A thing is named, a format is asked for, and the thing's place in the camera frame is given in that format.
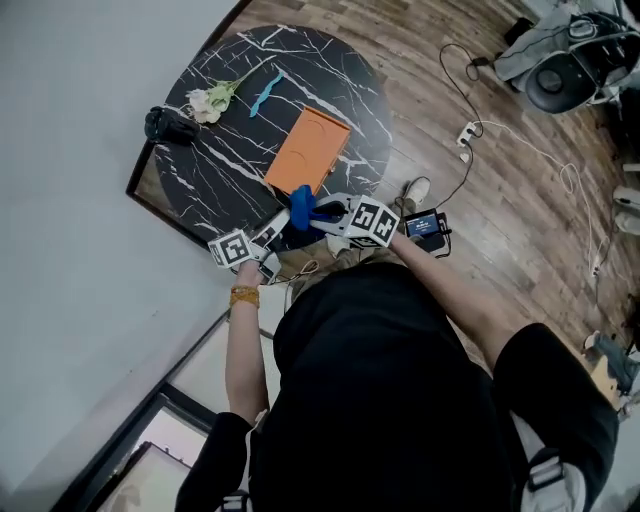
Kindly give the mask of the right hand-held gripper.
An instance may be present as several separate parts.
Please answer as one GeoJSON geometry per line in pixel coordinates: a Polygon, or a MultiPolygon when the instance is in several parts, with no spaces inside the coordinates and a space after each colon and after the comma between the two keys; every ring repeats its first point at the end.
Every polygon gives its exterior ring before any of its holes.
{"type": "Polygon", "coordinates": [[[364,195],[335,193],[317,201],[310,225],[345,238],[357,248],[388,247],[400,218],[385,204],[364,195]]]}

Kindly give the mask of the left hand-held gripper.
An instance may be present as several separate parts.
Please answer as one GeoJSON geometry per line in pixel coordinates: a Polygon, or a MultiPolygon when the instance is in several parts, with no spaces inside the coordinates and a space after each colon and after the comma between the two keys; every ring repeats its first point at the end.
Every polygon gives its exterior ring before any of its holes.
{"type": "Polygon", "coordinates": [[[281,270],[280,260],[271,247],[289,223],[290,210],[283,208],[266,226],[255,234],[248,235],[236,229],[207,243],[208,249],[219,268],[237,271],[247,261],[258,263],[258,270],[266,284],[272,284],[281,270]]]}

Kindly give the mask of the person's left hand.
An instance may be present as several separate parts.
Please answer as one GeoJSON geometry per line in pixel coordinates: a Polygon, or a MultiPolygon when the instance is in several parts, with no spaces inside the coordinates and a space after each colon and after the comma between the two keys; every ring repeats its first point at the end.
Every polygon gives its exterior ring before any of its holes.
{"type": "Polygon", "coordinates": [[[263,283],[264,275],[260,271],[260,263],[256,260],[243,262],[237,271],[235,286],[257,288],[263,283]]]}

